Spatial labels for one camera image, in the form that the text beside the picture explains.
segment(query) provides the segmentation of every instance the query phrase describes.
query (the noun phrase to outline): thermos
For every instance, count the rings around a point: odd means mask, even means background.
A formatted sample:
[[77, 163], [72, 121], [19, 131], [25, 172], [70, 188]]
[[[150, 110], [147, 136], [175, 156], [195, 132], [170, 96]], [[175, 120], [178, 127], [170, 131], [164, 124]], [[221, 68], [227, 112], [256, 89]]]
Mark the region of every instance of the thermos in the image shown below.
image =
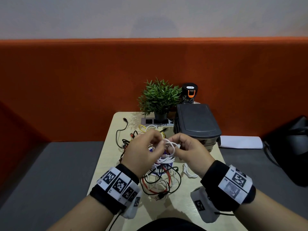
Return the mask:
[[182, 104], [193, 104], [198, 92], [198, 86], [194, 83], [184, 83], [182, 86]]

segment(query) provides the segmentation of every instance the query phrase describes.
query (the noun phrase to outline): gray storage box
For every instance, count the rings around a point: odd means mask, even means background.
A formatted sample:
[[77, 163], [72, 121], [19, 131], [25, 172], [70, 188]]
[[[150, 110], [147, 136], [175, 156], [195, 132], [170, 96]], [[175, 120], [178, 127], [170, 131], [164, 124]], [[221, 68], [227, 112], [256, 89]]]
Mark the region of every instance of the gray storage box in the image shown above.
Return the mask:
[[173, 131], [198, 139], [208, 151], [213, 149], [221, 130], [207, 104], [178, 104]]

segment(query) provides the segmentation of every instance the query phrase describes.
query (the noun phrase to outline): black wristband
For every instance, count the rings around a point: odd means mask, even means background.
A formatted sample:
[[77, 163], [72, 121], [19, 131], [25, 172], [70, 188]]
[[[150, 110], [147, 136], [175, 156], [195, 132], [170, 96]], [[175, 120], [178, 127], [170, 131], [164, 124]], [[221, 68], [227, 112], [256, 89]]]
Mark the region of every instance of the black wristband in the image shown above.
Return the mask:
[[139, 178], [132, 171], [130, 171], [125, 165], [118, 164], [116, 168], [120, 170], [122, 173], [124, 173], [126, 176], [128, 176], [130, 179], [132, 179], [133, 182], [135, 182], [137, 185], [139, 184]]
[[[201, 183], [205, 187], [206, 193], [214, 206], [218, 210], [225, 212], [235, 211], [240, 206], [238, 202], [218, 187], [228, 170], [229, 166], [216, 160], [201, 180]], [[254, 200], [255, 195], [256, 188], [252, 185], [243, 203], [251, 203]]]
[[126, 206], [110, 196], [98, 184], [92, 188], [90, 195], [103, 204], [114, 215], [118, 214], [120, 210], [124, 211], [126, 209]]

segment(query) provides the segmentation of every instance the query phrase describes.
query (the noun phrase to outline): orange clip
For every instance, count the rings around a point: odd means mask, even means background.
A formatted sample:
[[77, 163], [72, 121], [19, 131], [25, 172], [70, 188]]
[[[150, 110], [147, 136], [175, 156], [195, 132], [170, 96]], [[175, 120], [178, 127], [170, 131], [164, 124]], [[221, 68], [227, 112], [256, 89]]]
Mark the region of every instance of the orange clip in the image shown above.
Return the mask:
[[189, 94], [189, 90], [188, 90], [188, 97], [189, 97], [189, 98], [193, 98], [193, 97], [195, 96], [195, 93], [196, 93], [196, 90], [193, 91], [193, 95], [190, 95], [190, 94]]

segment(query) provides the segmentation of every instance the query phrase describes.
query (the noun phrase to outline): black bag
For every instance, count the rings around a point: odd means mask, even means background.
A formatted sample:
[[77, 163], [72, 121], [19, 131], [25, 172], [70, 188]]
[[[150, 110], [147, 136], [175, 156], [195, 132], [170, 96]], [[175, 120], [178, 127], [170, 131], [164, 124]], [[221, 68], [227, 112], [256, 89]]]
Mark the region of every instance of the black bag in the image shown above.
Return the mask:
[[308, 186], [308, 121], [306, 117], [300, 116], [283, 125], [263, 140], [288, 177], [298, 186]]

